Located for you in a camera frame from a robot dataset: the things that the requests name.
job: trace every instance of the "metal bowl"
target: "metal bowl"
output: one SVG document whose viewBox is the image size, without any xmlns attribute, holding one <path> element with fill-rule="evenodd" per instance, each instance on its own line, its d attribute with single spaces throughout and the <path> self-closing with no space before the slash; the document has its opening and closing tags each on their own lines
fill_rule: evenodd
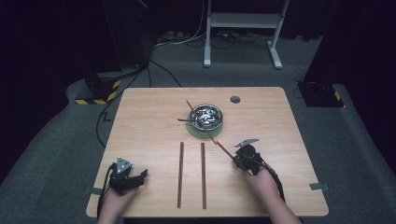
<svg viewBox="0 0 396 224">
<path fill-rule="evenodd" d="M 208 131 L 212 131 L 217 129 L 222 123 L 222 113 L 214 105 L 198 105 L 193 110 L 198 118 L 191 111 L 189 119 L 192 120 L 192 126 L 198 130 L 204 131 L 206 128 Z"/>
</svg>

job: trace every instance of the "white metal stand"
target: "white metal stand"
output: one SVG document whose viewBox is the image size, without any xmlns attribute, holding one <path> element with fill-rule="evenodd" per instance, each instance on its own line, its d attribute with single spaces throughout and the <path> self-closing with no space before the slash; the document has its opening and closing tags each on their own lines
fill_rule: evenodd
<svg viewBox="0 0 396 224">
<path fill-rule="evenodd" d="M 279 38 L 280 29 L 285 19 L 286 10 L 290 0 L 285 0 L 279 14 L 254 14 L 254 13 L 218 13 L 212 12 L 212 0 L 208 0 L 206 42 L 204 67 L 210 66 L 210 29 L 212 27 L 237 27 L 237 28 L 270 28 L 275 29 L 274 38 L 267 45 L 271 52 L 276 69 L 282 68 L 279 56 L 276 52 L 276 42 Z"/>
</svg>

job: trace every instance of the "dark background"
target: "dark background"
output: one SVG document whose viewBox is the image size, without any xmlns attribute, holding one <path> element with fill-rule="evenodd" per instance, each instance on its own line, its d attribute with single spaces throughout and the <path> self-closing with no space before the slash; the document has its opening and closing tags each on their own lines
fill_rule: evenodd
<svg viewBox="0 0 396 224">
<path fill-rule="evenodd" d="M 324 35 L 310 68 L 314 72 L 306 81 L 325 78 L 346 85 L 369 134 L 395 172 L 395 2 L 345 0 L 337 9 L 339 2 L 290 1 L 280 36 L 302 35 L 309 40 Z M 38 131 L 68 104 L 66 88 L 90 69 L 83 54 L 86 46 L 68 19 L 65 3 L 70 2 L 0 3 L 1 181 Z M 213 10 L 275 12 L 280 6 L 278 1 L 230 0 L 214 1 Z M 154 9 L 157 35 L 169 30 L 194 33 L 202 2 L 155 1 Z M 107 28 L 93 24 L 104 20 L 102 14 L 97 16 L 92 20 L 97 40 L 112 46 Z"/>
</svg>

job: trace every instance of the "wooden table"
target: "wooden table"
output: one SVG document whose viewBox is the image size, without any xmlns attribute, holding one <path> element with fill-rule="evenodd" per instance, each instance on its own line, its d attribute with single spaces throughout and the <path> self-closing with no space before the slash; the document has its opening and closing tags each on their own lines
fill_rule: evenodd
<svg viewBox="0 0 396 224">
<path fill-rule="evenodd" d="M 230 101 L 241 99 L 239 104 Z M 193 137 L 185 119 L 192 106 L 212 104 L 223 113 L 215 137 L 230 153 L 252 145 L 277 172 L 286 202 L 300 217 L 321 217 L 328 206 L 320 190 L 285 92 L 277 87 L 140 88 L 122 95 L 94 187 L 103 186 L 108 166 L 120 156 L 134 163 L 130 176 L 148 169 L 145 185 L 124 217 L 262 217 L 258 201 L 231 159 L 210 139 Z M 184 143 L 181 207 L 177 208 L 180 142 Z M 206 209 L 203 209 L 201 143 L 205 143 Z M 91 195 L 87 215 L 96 216 L 99 196 Z"/>
</svg>

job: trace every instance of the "gray carpet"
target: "gray carpet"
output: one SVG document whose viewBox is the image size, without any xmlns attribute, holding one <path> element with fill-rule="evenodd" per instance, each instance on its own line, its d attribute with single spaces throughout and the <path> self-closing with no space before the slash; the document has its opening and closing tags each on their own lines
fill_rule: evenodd
<svg viewBox="0 0 396 224">
<path fill-rule="evenodd" d="M 217 47 L 230 42 L 213 41 Z M 212 65 L 203 68 L 204 48 L 186 45 L 156 47 L 151 59 L 171 71 L 183 87 L 282 87 L 300 128 L 330 213 L 303 217 L 310 223 L 396 223 L 396 178 L 366 132 L 347 90 L 340 92 L 345 108 L 306 107 L 296 81 L 304 78 L 319 40 L 280 39 L 277 50 L 284 65 L 275 70 L 265 42 L 235 43 L 212 49 Z M 163 69 L 151 63 L 131 88 L 177 87 Z M 121 82 L 126 88 L 132 77 Z M 82 80 L 67 90 L 70 104 L 53 118 L 26 148 L 0 188 L 0 223 L 95 223 L 85 214 L 104 148 L 95 125 L 105 105 L 76 105 Z M 114 119 L 120 99 L 107 110 Z M 100 121 L 106 142 L 111 121 Z M 199 219 L 136 219 L 134 223 L 198 223 Z M 256 219 L 235 219 L 258 223 Z"/>
</svg>

